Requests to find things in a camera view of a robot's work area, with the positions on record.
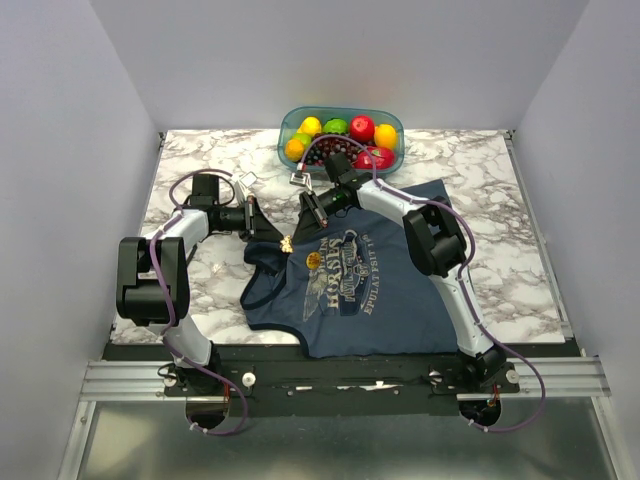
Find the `blue printed tank top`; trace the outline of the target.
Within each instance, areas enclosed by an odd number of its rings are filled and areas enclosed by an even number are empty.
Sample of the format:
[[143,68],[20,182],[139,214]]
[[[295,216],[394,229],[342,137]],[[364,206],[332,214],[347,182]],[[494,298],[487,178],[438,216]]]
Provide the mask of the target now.
[[[319,252],[316,270],[306,257]],[[454,353],[457,338],[431,280],[413,265],[404,230],[351,208],[285,254],[249,243],[254,274],[240,304],[253,330],[294,335],[305,356]]]

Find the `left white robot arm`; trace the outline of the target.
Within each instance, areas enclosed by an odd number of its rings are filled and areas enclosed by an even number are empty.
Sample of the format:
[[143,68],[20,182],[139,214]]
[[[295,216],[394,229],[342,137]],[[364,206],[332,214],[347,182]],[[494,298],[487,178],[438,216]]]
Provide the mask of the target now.
[[188,384],[209,395],[220,387],[222,372],[215,345],[189,314],[188,257],[215,234],[235,232],[244,242],[274,243],[283,235],[251,191],[253,173],[201,169],[184,178],[192,181],[191,193],[179,202],[175,188],[169,189],[174,211],[166,223],[120,241],[116,309],[120,317],[159,336],[176,364],[189,368]]

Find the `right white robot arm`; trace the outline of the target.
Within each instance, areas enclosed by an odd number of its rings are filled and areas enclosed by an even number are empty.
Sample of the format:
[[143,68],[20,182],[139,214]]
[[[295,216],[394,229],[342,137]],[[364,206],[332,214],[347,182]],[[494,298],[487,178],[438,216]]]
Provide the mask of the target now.
[[489,333],[475,297],[469,263],[476,247],[465,221],[443,198],[408,194],[378,178],[375,171],[358,173],[343,154],[330,157],[325,170],[333,187],[320,195],[303,165],[291,174],[289,183],[304,189],[293,240],[322,231],[330,216],[349,207],[379,214],[402,227],[413,265],[435,285],[453,324],[462,384],[474,392],[493,384],[506,353]]

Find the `dark grape bunch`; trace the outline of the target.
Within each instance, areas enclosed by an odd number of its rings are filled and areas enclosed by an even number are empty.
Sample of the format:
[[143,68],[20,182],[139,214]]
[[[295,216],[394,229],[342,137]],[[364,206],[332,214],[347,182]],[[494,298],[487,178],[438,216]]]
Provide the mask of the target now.
[[309,166],[323,166],[329,157],[337,153],[344,154],[353,163],[361,151],[362,148],[350,140],[349,134],[320,133],[312,137],[312,142],[305,151],[303,163]]

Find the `orange fruit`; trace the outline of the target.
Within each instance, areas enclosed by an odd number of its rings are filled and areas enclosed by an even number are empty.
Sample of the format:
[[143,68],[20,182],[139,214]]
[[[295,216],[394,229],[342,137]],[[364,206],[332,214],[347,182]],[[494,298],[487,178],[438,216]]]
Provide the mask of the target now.
[[286,158],[292,162],[299,162],[305,151],[306,147],[304,143],[298,138],[291,138],[284,148]]

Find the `light green fruit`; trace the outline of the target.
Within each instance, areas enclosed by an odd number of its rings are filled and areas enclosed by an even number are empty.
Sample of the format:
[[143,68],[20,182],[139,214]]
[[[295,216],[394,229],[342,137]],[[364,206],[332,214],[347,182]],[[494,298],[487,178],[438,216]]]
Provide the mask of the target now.
[[297,139],[298,141],[301,142],[301,144],[304,146],[304,149],[308,149],[311,142],[312,142],[312,137],[306,133],[302,133],[302,132],[297,132],[292,136],[293,139]]

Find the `yellow lemon left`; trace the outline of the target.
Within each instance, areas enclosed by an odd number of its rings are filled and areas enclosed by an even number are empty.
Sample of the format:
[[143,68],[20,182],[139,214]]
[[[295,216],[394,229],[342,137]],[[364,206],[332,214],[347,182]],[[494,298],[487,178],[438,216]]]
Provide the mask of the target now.
[[310,137],[314,137],[323,131],[322,122],[315,116],[308,116],[302,122],[298,128],[299,133],[303,133]]

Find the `yellow lemon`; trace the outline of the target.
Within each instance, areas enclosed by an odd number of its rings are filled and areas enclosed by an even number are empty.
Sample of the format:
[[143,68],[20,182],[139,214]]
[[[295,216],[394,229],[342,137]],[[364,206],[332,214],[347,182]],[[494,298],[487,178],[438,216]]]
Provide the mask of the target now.
[[394,150],[398,141],[396,129],[390,124],[379,124],[375,127],[374,143],[377,147]]
[[314,137],[323,131],[322,122],[315,116],[308,116],[302,122],[298,128],[299,133],[303,133],[310,137]]

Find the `red pomegranate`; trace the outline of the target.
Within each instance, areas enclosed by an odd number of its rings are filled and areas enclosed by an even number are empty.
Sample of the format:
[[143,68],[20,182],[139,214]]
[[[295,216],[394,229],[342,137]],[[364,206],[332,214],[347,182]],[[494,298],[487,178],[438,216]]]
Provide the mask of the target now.
[[395,163],[395,153],[386,147],[368,146],[366,150],[358,153],[353,166],[356,169],[372,169],[376,165],[377,170],[385,170]]

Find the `green lime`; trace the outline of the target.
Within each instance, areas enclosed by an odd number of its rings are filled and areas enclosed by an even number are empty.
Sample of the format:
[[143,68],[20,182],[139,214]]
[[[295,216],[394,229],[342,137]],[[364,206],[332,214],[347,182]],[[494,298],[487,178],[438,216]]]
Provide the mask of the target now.
[[344,135],[349,132],[349,125],[342,118],[332,118],[323,125],[322,132],[326,134]]

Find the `teal plastic fruit container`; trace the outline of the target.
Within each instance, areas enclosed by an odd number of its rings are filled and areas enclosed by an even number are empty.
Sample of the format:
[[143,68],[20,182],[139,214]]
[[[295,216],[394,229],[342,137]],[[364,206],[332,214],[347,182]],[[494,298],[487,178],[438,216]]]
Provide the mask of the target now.
[[404,129],[396,116],[381,110],[303,106],[282,120],[277,152],[292,170],[303,165],[309,173],[321,173],[330,156],[342,153],[356,170],[375,166],[384,176],[403,164]]

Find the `red apple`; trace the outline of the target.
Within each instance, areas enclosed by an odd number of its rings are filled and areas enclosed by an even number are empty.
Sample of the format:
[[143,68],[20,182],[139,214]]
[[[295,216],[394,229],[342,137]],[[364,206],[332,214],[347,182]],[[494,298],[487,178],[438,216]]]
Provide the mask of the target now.
[[375,123],[367,115],[357,115],[349,124],[349,135],[359,143],[365,144],[371,141],[375,135]]

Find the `yellow lemon right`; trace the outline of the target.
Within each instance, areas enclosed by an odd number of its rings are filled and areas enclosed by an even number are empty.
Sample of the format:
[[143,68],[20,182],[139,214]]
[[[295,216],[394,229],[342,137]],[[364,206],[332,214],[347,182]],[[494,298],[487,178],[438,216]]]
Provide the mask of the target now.
[[377,147],[394,150],[398,141],[396,129],[390,124],[379,124],[375,127],[374,143]]

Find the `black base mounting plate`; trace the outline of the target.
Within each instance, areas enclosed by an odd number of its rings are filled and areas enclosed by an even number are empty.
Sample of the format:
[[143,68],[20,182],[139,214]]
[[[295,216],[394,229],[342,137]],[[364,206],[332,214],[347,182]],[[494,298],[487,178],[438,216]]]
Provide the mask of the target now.
[[[521,361],[537,377],[543,378],[534,358],[582,357],[575,341],[563,344],[518,345],[508,355],[497,378],[486,387],[465,381],[461,358],[455,354],[374,355],[309,359],[298,346],[222,345],[221,374],[236,384],[235,389],[223,385],[191,368],[174,365],[169,352],[160,345],[115,345],[105,348],[99,361],[160,361],[157,374],[170,388],[185,387],[193,393],[212,395],[223,392],[220,402],[203,402],[215,407],[227,404],[233,415],[241,415],[248,404],[252,417],[275,416],[356,416],[430,414],[455,415],[464,401],[489,400],[502,388],[509,393],[519,390],[513,362]],[[398,395],[392,393],[345,391],[337,393],[296,393],[287,396],[280,387],[295,380],[314,386],[335,383],[364,385],[376,380],[406,383]]]

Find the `aluminium rail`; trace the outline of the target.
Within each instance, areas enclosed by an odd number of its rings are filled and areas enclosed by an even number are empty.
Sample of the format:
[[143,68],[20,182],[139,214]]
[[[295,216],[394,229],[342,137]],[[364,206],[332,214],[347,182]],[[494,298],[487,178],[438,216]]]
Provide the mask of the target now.
[[[532,363],[541,374],[540,384],[534,373],[519,360],[513,362],[515,372],[510,375],[518,381],[519,390],[509,393],[502,388],[501,399],[523,397],[537,399],[542,388],[548,398],[609,397],[611,389],[601,362],[596,357],[534,358]],[[158,374],[160,361],[126,362],[96,361],[86,368],[80,399],[82,401],[194,401],[220,402],[223,392],[212,395],[193,393],[185,387],[170,388]],[[392,380],[376,380],[362,386],[356,384],[333,384],[314,386],[295,380],[291,386],[280,389],[287,395],[296,393],[319,393],[364,391],[384,392],[398,395],[406,383]]]

